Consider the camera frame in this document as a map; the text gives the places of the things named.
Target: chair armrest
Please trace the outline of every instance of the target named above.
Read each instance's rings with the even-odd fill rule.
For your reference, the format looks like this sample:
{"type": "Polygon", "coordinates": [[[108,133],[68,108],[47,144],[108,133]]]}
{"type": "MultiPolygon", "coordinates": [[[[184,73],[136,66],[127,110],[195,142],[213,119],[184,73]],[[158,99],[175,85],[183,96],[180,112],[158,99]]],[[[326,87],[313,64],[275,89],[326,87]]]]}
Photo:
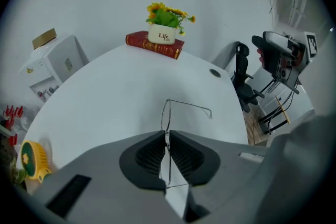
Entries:
{"type": "Polygon", "coordinates": [[[245,78],[245,79],[247,79],[247,78],[253,79],[253,77],[252,77],[252,76],[250,76],[249,74],[245,74],[245,76],[246,76],[246,78],[245,78]]]}
{"type": "Polygon", "coordinates": [[[261,98],[265,98],[265,96],[261,93],[261,92],[258,92],[257,90],[253,90],[253,92],[258,95],[259,97],[261,98]]]}

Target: wooden floor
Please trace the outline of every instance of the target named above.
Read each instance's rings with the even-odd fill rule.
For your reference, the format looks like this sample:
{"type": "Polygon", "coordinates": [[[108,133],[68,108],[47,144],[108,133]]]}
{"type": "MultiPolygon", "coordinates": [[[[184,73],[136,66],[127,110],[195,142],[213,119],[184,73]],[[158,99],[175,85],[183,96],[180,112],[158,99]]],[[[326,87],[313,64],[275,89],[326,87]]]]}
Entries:
{"type": "Polygon", "coordinates": [[[261,118],[264,115],[263,111],[258,108],[257,105],[249,104],[251,111],[246,113],[243,111],[247,139],[249,145],[266,145],[266,141],[269,138],[269,134],[263,134],[258,124],[258,118],[261,118]]]}

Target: white table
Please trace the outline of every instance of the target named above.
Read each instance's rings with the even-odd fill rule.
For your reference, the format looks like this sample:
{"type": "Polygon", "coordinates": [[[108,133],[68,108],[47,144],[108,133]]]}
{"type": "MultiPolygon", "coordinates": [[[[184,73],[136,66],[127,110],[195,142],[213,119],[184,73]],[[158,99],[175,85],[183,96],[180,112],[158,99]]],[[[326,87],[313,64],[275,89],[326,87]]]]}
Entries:
{"type": "MultiPolygon", "coordinates": [[[[244,117],[226,71],[185,52],[175,60],[127,45],[69,78],[42,107],[26,139],[42,146],[48,141],[53,165],[61,168],[95,146],[160,130],[166,99],[204,106],[213,114],[209,119],[202,109],[172,103],[170,130],[247,144],[244,117]]],[[[171,185],[185,182],[174,176],[176,170],[171,185]]]]}

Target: black chair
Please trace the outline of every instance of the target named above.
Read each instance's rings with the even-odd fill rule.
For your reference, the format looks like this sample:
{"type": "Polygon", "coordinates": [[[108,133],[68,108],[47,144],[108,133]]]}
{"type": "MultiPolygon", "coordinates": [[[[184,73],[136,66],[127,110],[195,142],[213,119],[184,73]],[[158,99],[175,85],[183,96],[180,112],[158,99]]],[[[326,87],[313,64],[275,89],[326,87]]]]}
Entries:
{"type": "Polygon", "coordinates": [[[245,83],[245,80],[247,78],[253,79],[252,76],[246,73],[248,66],[247,56],[249,55],[249,53],[250,51],[245,44],[237,42],[236,71],[234,73],[234,76],[232,77],[232,83],[239,98],[240,106],[242,107],[242,110],[246,111],[247,113],[250,112],[250,107],[248,106],[249,103],[257,105],[258,101],[256,97],[265,97],[257,90],[252,90],[251,86],[245,83]]]}

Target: white flower pot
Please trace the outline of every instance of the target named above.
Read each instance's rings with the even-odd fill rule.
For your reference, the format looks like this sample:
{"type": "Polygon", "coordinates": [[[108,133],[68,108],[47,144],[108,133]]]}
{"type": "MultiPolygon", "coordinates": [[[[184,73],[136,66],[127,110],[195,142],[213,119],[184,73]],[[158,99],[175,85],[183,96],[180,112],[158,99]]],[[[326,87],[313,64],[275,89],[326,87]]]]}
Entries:
{"type": "Polygon", "coordinates": [[[151,43],[172,45],[175,43],[176,29],[164,25],[151,25],[148,31],[148,40],[151,43]]]}

